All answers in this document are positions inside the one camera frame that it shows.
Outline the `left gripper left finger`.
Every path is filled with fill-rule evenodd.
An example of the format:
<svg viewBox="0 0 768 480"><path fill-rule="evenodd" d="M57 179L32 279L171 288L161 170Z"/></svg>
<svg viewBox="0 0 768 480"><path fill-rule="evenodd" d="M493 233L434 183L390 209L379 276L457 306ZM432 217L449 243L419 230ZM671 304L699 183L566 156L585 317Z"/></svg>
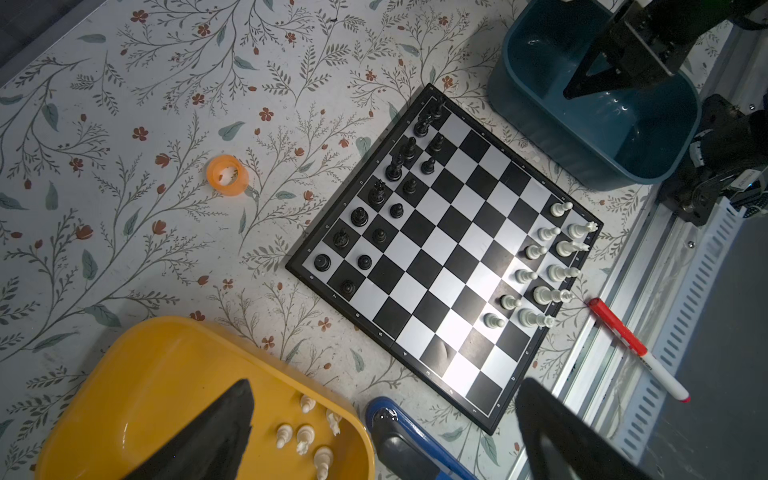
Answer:
<svg viewBox="0 0 768 480"><path fill-rule="evenodd" d="M234 479L251 432L254 398L240 379L128 479Z"/></svg>

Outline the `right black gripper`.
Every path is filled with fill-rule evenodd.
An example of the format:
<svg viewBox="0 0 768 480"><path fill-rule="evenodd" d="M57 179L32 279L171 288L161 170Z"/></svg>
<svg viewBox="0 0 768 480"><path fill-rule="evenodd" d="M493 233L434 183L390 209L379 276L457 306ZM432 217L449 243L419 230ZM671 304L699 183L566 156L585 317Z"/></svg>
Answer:
<svg viewBox="0 0 768 480"><path fill-rule="evenodd" d="M748 16L755 10L756 0L626 1L592 41L563 95L574 99L659 84L721 22L754 31Z"/></svg>

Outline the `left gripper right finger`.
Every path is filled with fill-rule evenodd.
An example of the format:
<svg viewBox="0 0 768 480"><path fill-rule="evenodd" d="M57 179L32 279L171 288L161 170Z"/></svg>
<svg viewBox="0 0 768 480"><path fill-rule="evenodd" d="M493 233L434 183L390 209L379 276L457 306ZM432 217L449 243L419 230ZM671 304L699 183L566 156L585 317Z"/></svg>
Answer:
<svg viewBox="0 0 768 480"><path fill-rule="evenodd" d="M533 479L648 477L536 380L522 381L515 407Z"/></svg>

